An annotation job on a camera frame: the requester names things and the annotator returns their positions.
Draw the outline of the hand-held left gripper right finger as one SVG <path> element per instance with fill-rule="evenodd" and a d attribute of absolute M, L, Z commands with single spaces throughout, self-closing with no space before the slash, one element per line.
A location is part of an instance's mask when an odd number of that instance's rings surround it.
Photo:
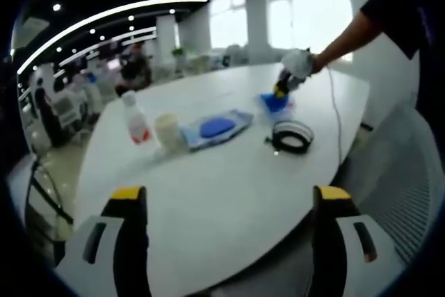
<path fill-rule="evenodd" d="M 385 295 L 405 268 L 393 239 L 342 188 L 315 186 L 312 213 L 311 295 Z"/>

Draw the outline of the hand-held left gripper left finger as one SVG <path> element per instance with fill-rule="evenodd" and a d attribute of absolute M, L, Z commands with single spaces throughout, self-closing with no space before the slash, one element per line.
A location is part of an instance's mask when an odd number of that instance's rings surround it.
<path fill-rule="evenodd" d="M 150 296 L 144 186 L 119 188 L 65 244 L 56 267 L 76 296 Z"/>

